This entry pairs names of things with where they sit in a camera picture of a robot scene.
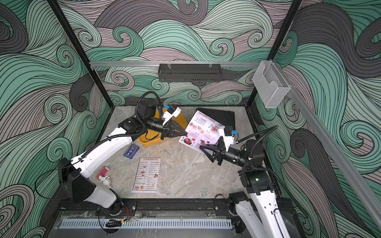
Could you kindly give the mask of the pink dessert menu sheet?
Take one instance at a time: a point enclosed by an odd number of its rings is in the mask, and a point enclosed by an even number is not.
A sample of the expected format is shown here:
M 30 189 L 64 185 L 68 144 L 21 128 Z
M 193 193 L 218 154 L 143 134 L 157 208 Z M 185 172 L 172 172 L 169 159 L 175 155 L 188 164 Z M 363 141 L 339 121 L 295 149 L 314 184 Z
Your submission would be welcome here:
M 216 144 L 220 138 L 219 129 L 221 127 L 223 124 L 197 110 L 185 129 L 187 135 L 180 137 L 179 142 L 201 152 L 201 145 Z

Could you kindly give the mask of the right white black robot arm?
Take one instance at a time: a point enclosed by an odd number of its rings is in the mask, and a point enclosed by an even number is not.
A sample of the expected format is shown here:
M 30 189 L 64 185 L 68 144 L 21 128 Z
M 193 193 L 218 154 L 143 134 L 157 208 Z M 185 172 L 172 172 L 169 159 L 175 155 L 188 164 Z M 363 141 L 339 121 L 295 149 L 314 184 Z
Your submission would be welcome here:
M 265 156 L 261 142 L 249 139 L 242 150 L 227 148 L 222 140 L 216 145 L 202 144 L 199 148 L 211 162 L 221 165 L 227 161 L 241 167 L 239 176 L 246 192 L 231 193 L 229 199 L 231 213 L 240 217 L 251 237 L 290 237 L 269 176 L 271 170 L 262 166 Z

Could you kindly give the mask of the dim sum menu sheet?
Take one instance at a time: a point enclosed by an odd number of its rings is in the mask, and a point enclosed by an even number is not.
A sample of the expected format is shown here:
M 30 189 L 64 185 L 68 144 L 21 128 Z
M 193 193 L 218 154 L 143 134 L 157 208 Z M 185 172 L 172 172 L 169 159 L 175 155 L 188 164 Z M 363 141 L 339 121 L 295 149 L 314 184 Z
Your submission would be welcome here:
M 161 158 L 140 158 L 132 193 L 157 193 Z

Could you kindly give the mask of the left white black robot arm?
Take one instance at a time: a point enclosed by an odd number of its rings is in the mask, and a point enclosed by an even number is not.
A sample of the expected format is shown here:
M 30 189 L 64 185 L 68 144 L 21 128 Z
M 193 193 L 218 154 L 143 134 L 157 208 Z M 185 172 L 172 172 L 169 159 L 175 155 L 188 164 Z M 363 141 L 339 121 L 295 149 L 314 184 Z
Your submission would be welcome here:
M 73 202 L 97 204 L 117 215 L 124 208 L 122 199 L 112 189 L 97 186 L 89 180 L 94 171 L 123 147 L 132 144 L 149 130 L 161 139 L 186 136 L 187 132 L 175 121 L 181 109 L 172 104 L 162 106 L 150 99 L 141 99 L 135 114 L 121 123 L 91 149 L 72 159 L 58 162 L 61 187 Z

